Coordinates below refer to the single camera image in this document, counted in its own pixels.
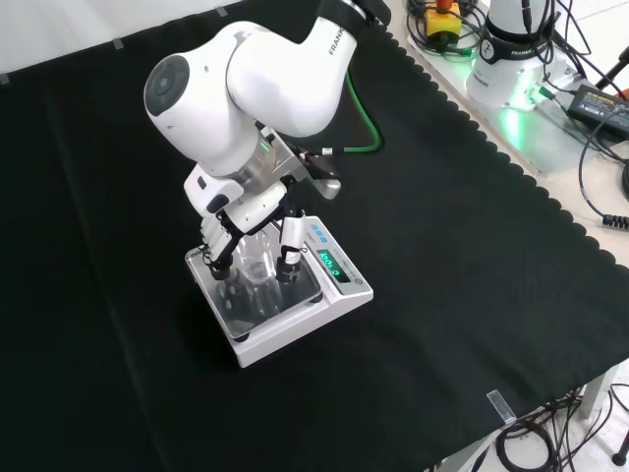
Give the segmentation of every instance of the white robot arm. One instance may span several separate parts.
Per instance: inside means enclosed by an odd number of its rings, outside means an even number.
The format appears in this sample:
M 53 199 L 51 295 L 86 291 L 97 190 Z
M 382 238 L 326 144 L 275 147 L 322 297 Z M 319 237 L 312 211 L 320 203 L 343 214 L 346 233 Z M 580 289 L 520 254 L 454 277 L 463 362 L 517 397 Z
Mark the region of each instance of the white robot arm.
M 278 277 L 299 270 L 304 214 L 288 200 L 291 179 L 273 175 L 274 149 L 257 122 L 295 138 L 322 131 L 338 106 L 360 32 L 374 18 L 390 21 L 382 0 L 322 0 L 301 44 L 239 22 L 151 72 L 144 88 L 148 116 L 198 163 L 184 187 L 203 217 L 215 278 L 227 276 L 241 237 L 282 217 Z

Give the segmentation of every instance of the table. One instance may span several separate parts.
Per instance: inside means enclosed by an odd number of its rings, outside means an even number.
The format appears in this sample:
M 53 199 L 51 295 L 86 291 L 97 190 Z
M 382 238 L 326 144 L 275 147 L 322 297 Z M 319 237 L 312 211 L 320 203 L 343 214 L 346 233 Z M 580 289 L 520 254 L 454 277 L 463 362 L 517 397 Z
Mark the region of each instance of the table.
M 24 395 L 6 403 L 17 405 L 15 428 L 56 425 L 45 374 L 65 374 L 64 398 L 82 393 L 65 405 L 75 428 L 40 441 L 59 454 L 55 463 L 75 458 L 72 445 L 97 430 L 78 470 L 110 470 L 104 460 L 87 463 L 100 455 L 137 469 L 118 454 L 131 436 L 129 456 L 155 451 L 143 470 L 158 461 L 186 472 L 209 463 L 416 472 L 500 427 L 489 391 L 524 414 L 629 356 L 629 271 L 372 29 L 352 70 L 384 148 L 340 160 L 344 188 L 333 205 L 307 188 L 299 197 L 375 297 L 238 369 L 184 263 L 200 238 L 182 189 L 193 164 L 147 120 L 142 89 L 159 60 L 228 23 L 255 21 L 302 41 L 317 4 L 237 3 L 224 17 L 207 12 L 124 37 L 122 49 L 103 44 L 12 74 L 0 89 L 0 121 L 10 124 L 0 127 L 0 274 L 9 281 L 0 299 L 11 324 L 0 332 L 12 334 L 2 346 L 38 353 L 42 339 L 55 340 L 44 358 L 59 361 L 44 373 L 41 362 L 7 371 L 8 385 L 29 372 L 28 390 L 43 392 L 36 412 Z M 354 111 L 344 100 L 311 146 L 361 144 Z M 39 296 L 34 266 L 46 282 Z M 606 329 L 593 338 L 586 331 L 595 323 Z M 566 336 L 556 346 L 560 328 Z M 16 349 L 3 361 L 22 361 Z M 84 367 L 99 356 L 116 376 Z M 108 401 L 114 392 L 119 400 Z M 115 407 L 122 399 L 128 410 Z M 99 415 L 90 421 L 92 409 Z M 116 427 L 129 436 L 109 439 Z M 10 451 L 22 446 L 15 428 L 5 428 Z M 29 469 L 53 468 L 46 459 L 34 457 Z
M 406 0 L 385 0 L 385 3 L 391 9 L 392 20 L 387 28 L 403 47 L 407 54 L 413 60 L 429 70 L 429 64 L 422 55 L 408 43 L 408 30 L 406 27 Z M 497 145 L 498 149 L 509 155 L 512 161 L 519 163 L 526 175 L 535 177 L 538 185 L 546 188 L 552 198 L 557 199 L 562 207 L 570 211 L 574 216 L 575 222 L 584 226 L 588 236 L 595 238 L 600 244 L 600 248 L 609 251 L 616 259 L 616 263 L 629 266 L 629 233 L 605 228 L 600 224 L 600 218 L 586 204 L 578 184 L 578 172 L 576 167 L 568 171 L 552 175 L 543 175 L 534 173 L 531 166 L 526 160 L 517 154 L 514 154 L 510 147 L 504 143 L 504 138 L 494 133 L 488 127 L 484 126 L 481 117 L 476 117 L 470 108 L 462 103 L 456 93 L 449 90 L 449 85 L 443 83 L 439 77 L 431 77 L 435 81 L 439 89 L 448 95 L 448 99 L 457 103 L 457 105 L 470 114 L 473 119 L 477 119 L 480 129 L 487 135 L 487 139 Z M 629 155 L 629 147 L 624 148 Z M 620 176 L 622 167 L 614 163 L 610 159 L 604 157 L 593 158 L 587 160 L 584 165 L 584 184 L 588 191 L 589 197 L 596 202 L 603 211 L 612 214 L 629 214 L 629 202 L 624 198 L 620 187 Z M 584 401 L 581 405 L 580 412 L 586 417 L 600 410 L 604 393 L 609 389 L 612 383 L 617 366 L 611 368 L 607 373 L 588 383 L 586 388 Z M 493 442 L 499 431 L 492 433 L 483 440 L 471 444 L 469 447 L 461 450 L 455 456 L 452 456 L 442 466 L 439 471 L 442 472 L 458 472 L 469 468 L 480 453 Z

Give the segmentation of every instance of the digital scale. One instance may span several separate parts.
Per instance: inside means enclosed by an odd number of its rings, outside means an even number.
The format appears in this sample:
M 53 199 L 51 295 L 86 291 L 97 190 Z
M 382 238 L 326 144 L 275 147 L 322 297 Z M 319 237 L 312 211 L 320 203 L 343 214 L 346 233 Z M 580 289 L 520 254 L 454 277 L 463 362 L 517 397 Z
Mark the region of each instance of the digital scale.
M 265 280 L 248 278 L 247 268 L 235 258 L 230 276 L 217 281 L 205 265 L 201 249 L 186 255 L 186 263 L 241 367 L 373 298 L 372 288 L 321 220 L 308 216 L 307 223 L 301 268 L 291 282 L 275 279 L 274 264 L 280 253 L 280 226 L 275 222 L 261 231 L 269 242 L 270 254 L 265 259 L 272 272 Z

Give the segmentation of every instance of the black power brick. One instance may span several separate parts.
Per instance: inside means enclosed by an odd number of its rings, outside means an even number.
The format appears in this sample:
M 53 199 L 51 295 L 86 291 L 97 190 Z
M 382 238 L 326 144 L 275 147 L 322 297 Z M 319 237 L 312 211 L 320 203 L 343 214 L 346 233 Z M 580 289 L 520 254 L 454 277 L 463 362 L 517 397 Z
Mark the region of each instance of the black power brick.
M 624 110 L 612 117 L 602 127 L 614 136 L 622 139 L 629 137 L 629 102 L 600 91 L 598 88 L 580 86 L 577 90 L 568 115 L 593 127 L 617 110 Z

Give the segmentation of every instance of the green digital display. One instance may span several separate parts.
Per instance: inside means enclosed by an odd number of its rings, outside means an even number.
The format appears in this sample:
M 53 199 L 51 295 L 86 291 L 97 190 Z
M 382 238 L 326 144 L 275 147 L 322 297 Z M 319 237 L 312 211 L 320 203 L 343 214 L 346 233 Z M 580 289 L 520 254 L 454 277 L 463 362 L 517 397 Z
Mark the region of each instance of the green digital display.
M 336 280 L 340 283 L 347 283 L 350 281 L 350 277 L 347 276 L 347 273 L 341 268 L 341 265 L 332 257 L 329 251 L 317 251 L 318 256 L 323 261 L 323 265 L 327 267 L 330 273 L 334 276 Z

